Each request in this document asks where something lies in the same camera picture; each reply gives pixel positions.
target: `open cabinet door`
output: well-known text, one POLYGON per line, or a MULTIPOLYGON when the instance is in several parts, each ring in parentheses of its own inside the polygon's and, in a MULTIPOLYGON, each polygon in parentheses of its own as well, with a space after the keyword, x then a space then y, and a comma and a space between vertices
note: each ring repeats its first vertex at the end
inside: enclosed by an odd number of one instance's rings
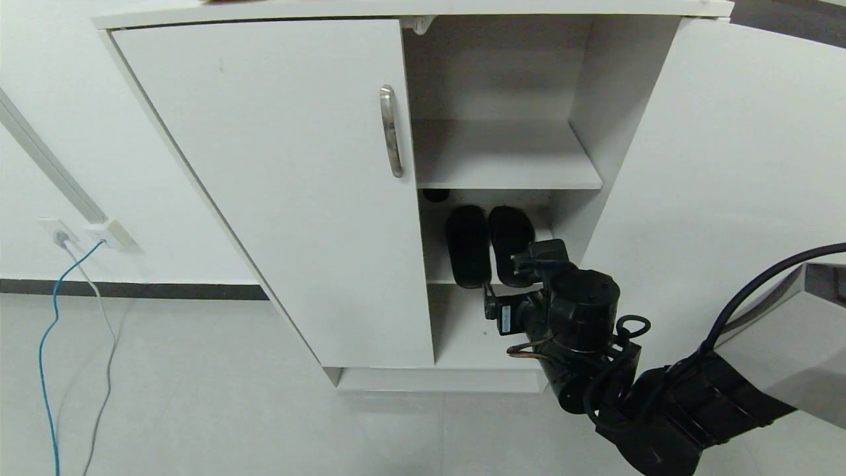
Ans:
POLYGON ((112 35, 190 179, 321 364, 432 365, 399 21, 112 35), (394 92, 399 178, 382 122, 384 85, 394 92))
POLYGON ((838 241, 846 50, 683 20, 582 262, 656 324, 643 368, 691 353, 771 264, 838 241))

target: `shoe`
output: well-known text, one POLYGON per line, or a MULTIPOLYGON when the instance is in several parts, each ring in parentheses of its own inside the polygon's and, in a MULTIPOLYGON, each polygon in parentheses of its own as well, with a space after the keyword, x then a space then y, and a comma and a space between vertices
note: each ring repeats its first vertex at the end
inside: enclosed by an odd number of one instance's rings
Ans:
POLYGON ((489 282, 491 255, 484 210, 476 205, 455 208, 447 218, 446 235, 455 283, 476 289, 489 282))
POLYGON ((514 273, 514 261, 511 259, 513 255, 526 251, 535 240, 535 227, 529 217, 518 208, 496 207, 487 217, 487 226, 491 232, 499 280, 515 288, 530 286, 530 280, 514 273))

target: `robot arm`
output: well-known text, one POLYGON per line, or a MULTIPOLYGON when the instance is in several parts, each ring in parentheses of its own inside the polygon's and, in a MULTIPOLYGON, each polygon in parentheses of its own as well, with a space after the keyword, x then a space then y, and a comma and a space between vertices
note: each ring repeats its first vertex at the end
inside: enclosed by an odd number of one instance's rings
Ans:
POLYGON ((723 309, 697 352, 637 380, 640 346, 632 340, 649 321, 617 320, 617 284, 578 269, 563 241, 533 243, 514 256, 517 273, 543 288, 495 296, 486 286, 485 315, 500 335, 527 334, 530 342, 509 355, 538 359, 561 408, 587 414, 632 466, 647 476, 690 475, 706 448, 796 409, 846 429, 846 267, 801 264, 844 251, 846 244, 824 246, 774 265, 723 309), (640 328, 631 330, 632 322, 640 328))

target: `electrical outlet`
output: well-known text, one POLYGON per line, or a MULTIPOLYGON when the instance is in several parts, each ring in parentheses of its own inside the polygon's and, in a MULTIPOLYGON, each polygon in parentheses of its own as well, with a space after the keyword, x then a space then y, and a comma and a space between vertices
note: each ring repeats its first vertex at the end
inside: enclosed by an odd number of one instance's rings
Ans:
POLYGON ((115 250, 126 252, 138 247, 132 236, 129 236, 116 219, 108 219, 105 223, 87 224, 82 229, 94 240, 103 240, 106 246, 115 250))
POLYGON ((58 232, 63 232, 65 235, 68 236, 66 241, 70 241, 71 243, 75 243, 79 241, 79 239, 74 235, 74 232, 68 228, 66 224, 62 222, 60 219, 54 219, 50 217, 39 217, 38 224, 50 235, 50 239, 56 242, 56 234, 58 232))

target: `tile floor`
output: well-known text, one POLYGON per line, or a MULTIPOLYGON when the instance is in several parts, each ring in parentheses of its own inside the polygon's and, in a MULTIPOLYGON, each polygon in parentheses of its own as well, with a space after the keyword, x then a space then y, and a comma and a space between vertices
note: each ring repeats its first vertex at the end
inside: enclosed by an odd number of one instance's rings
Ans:
MULTIPOLYGON (((60 298, 45 352, 63 474, 79 475, 110 337, 87 297, 60 298)), ((120 329, 89 476, 635 475, 549 395, 336 392, 267 302, 106 299, 120 329)), ((37 346, 47 296, 0 295, 0 473, 52 473, 37 346)), ((701 475, 843 473, 846 431, 794 414, 713 448, 701 475)))

